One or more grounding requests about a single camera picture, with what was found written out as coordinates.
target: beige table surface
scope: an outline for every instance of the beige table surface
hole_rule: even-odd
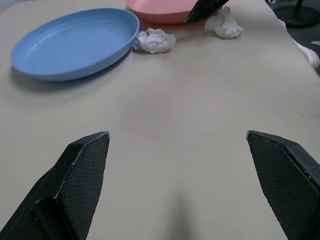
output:
[[[245,30],[222,40],[169,27],[166,54],[130,53],[111,72],[60,84],[11,69],[30,30],[123,0],[35,0],[0,14],[0,227],[67,144],[111,142],[90,240],[285,240],[261,191],[247,130],[320,159],[320,82],[263,0],[230,0]]]

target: plate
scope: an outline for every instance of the plate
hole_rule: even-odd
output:
[[[125,0],[141,20],[157,24],[184,23],[198,0]]]
[[[82,78],[121,59],[132,47],[139,20],[131,12],[98,8],[72,13],[28,33],[13,48],[12,66],[44,81]]]

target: black stand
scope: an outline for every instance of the black stand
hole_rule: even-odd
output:
[[[299,0],[296,6],[281,6],[274,10],[275,15],[285,22],[288,28],[306,28],[320,22],[320,12],[302,6],[303,0]]]

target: pink plate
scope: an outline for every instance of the pink plate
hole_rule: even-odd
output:
[[[184,23],[197,0],[125,0],[141,20],[157,24]]]

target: crumpled tissue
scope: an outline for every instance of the crumpled tissue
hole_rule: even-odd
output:
[[[244,29],[238,26],[236,20],[230,17],[230,7],[222,8],[217,16],[210,17],[204,26],[205,31],[214,31],[218,36],[225,39],[239,37]]]
[[[167,34],[161,29],[149,28],[139,33],[135,41],[134,50],[144,50],[151,54],[165,53],[176,44],[176,36]]]

